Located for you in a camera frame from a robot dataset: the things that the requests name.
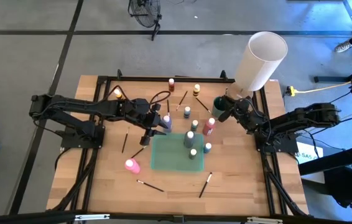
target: white cardboard tube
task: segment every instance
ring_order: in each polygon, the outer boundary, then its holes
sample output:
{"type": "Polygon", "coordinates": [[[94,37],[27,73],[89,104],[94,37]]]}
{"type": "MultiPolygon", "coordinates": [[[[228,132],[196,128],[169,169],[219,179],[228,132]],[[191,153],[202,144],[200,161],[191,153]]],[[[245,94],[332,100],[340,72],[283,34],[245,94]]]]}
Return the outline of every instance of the white cardboard tube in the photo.
{"type": "Polygon", "coordinates": [[[275,33],[258,32],[252,35],[237,69],[237,86],[247,91],[262,88],[287,52],[287,43],[275,33]]]}

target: sneaker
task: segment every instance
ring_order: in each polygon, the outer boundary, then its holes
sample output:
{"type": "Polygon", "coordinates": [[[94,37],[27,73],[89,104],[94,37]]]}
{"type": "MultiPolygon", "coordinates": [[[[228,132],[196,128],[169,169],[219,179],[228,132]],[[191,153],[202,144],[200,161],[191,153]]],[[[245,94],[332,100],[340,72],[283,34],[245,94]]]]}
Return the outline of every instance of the sneaker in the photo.
{"type": "Polygon", "coordinates": [[[335,52],[344,52],[347,51],[350,47],[352,47],[352,44],[349,42],[349,40],[346,40],[345,42],[340,43],[335,47],[335,52]]]}

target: paint bottle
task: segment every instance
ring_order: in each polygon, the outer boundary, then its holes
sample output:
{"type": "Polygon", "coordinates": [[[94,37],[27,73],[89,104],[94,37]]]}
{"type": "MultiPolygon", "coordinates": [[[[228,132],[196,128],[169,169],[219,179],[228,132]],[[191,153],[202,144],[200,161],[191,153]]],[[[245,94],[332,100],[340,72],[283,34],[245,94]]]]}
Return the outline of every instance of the paint bottle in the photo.
{"type": "Polygon", "coordinates": [[[209,118],[209,120],[205,123],[205,126],[203,127],[202,134],[210,135],[214,128],[215,128],[215,119],[209,118]]]}
{"type": "Polygon", "coordinates": [[[191,131],[196,131],[197,128],[198,128],[198,121],[193,120],[193,122],[191,122],[191,131]]]}
{"type": "Polygon", "coordinates": [[[169,91],[175,91],[175,80],[173,78],[169,78],[169,91]]]}
{"type": "Polygon", "coordinates": [[[199,84],[195,84],[193,96],[198,96],[199,93],[200,93],[200,86],[199,86],[199,84]]]}
{"type": "Polygon", "coordinates": [[[192,150],[190,150],[190,153],[188,154],[188,157],[190,159],[194,159],[196,155],[197,155],[197,150],[192,149],[192,150]]]}
{"type": "Polygon", "coordinates": [[[203,153],[208,153],[211,151],[212,144],[206,143],[205,146],[203,147],[203,153]]]}
{"type": "Polygon", "coordinates": [[[118,89],[115,89],[115,90],[114,90],[114,94],[116,95],[116,98],[117,98],[118,100],[121,100],[121,99],[122,99],[122,93],[121,93],[121,91],[119,91],[118,89]]]}
{"type": "Polygon", "coordinates": [[[134,159],[128,159],[125,162],[125,168],[134,174],[138,174],[140,172],[140,166],[134,159]]]}
{"type": "Polygon", "coordinates": [[[184,118],[188,119],[190,117],[191,108],[189,106],[184,107],[184,118]]]}
{"type": "Polygon", "coordinates": [[[166,126],[168,127],[168,128],[164,128],[164,132],[166,132],[166,133],[172,132],[172,120],[170,119],[170,116],[165,115],[162,118],[162,122],[164,122],[166,124],[166,126]]]}
{"type": "Polygon", "coordinates": [[[195,140],[195,135],[194,132],[192,131],[188,131],[185,135],[184,135],[184,146],[186,148],[191,148],[194,145],[194,140],[195,140]]]}

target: metal bracket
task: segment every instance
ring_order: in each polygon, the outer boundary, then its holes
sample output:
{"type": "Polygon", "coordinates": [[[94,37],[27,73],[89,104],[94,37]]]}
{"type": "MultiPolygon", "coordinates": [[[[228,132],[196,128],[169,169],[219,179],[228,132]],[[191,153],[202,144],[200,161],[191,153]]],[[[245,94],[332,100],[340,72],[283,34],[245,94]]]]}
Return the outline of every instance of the metal bracket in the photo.
{"type": "Polygon", "coordinates": [[[226,71],[222,70],[220,73],[220,78],[222,78],[224,81],[227,81],[227,75],[226,75],[226,71]]]}
{"type": "Polygon", "coordinates": [[[122,76],[121,69],[118,69],[118,71],[116,72],[116,78],[117,78],[118,80],[121,80],[121,76],[122,76]]]}
{"type": "Polygon", "coordinates": [[[272,218],[248,217],[247,223],[282,224],[282,220],[276,220],[272,218]]]}
{"type": "Polygon", "coordinates": [[[174,223],[184,223],[184,215],[174,215],[174,223]]]}
{"type": "Polygon", "coordinates": [[[105,126],[95,126],[95,136],[93,139],[81,139],[75,129],[66,127],[64,130],[61,147],[64,148],[81,148],[81,149],[99,149],[103,145],[105,126]]]}
{"type": "Polygon", "coordinates": [[[97,78],[97,85],[102,85],[102,84],[105,84],[106,81],[107,81],[107,76],[99,76],[97,78]]]}
{"type": "Polygon", "coordinates": [[[75,215],[75,221],[104,220],[109,219],[109,214],[75,215]]]}
{"type": "Polygon", "coordinates": [[[264,143],[266,139],[258,133],[255,133],[255,142],[258,151],[263,150],[264,152],[291,152],[296,153],[299,151],[298,145],[296,144],[295,135],[286,135],[282,139],[279,139],[277,144],[274,146],[264,143]]]}

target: gray floor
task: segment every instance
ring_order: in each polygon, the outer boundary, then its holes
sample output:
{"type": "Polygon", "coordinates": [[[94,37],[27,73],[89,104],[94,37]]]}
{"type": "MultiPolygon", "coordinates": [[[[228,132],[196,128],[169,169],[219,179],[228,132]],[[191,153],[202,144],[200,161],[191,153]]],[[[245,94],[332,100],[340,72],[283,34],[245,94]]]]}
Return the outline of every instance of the gray floor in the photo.
{"type": "MultiPolygon", "coordinates": [[[[352,30],[338,1],[217,1],[162,0],[163,30],[352,30]]],[[[0,1],[0,29],[67,30],[76,0],[0,1]]],[[[127,1],[85,1],[77,30],[143,30],[126,13],[127,1]]],[[[352,49],[333,48],[348,37],[284,37],[289,53],[274,72],[282,88],[310,90],[315,75],[352,73],[352,49]]],[[[233,77],[249,36],[145,35],[74,36],[57,93],[73,97],[80,75],[188,75],[233,77]]],[[[64,36],[0,36],[0,215],[6,212],[34,126],[27,112],[30,96],[46,93],[64,43],[64,36]]],[[[348,86],[285,97],[287,111],[327,102],[349,91],[348,86]]],[[[352,112],[352,97],[335,103],[341,115],[352,112]]],[[[50,128],[59,128],[49,123],[50,128]]],[[[335,147],[352,147],[352,121],[316,135],[335,147]],[[341,130],[351,130],[343,134],[341,130]]],[[[45,133],[21,212],[43,211],[53,178],[59,138],[45,133]]],[[[316,217],[352,220],[329,196],[305,188],[310,213],[316,217]]]]}

